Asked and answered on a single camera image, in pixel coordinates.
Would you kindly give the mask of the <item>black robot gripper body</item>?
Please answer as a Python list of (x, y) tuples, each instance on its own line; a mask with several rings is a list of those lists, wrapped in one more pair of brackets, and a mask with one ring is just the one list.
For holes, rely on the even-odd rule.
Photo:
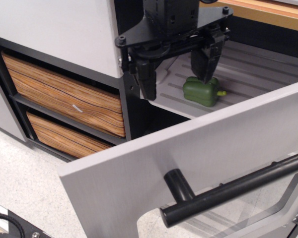
[(121, 58), (155, 60), (179, 55), (201, 47), (213, 27), (226, 34), (225, 22), (233, 9), (199, 4), (198, 0), (144, 0), (140, 22), (115, 39)]

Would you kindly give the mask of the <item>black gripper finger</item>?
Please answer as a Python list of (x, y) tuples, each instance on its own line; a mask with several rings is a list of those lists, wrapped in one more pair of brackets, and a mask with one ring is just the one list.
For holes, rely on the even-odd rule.
[(192, 72), (202, 83), (208, 83), (216, 70), (230, 30), (226, 24), (214, 24), (201, 32), (202, 45), (191, 52)]
[(137, 79), (146, 100), (156, 99), (156, 72), (154, 64), (148, 60), (137, 60)]

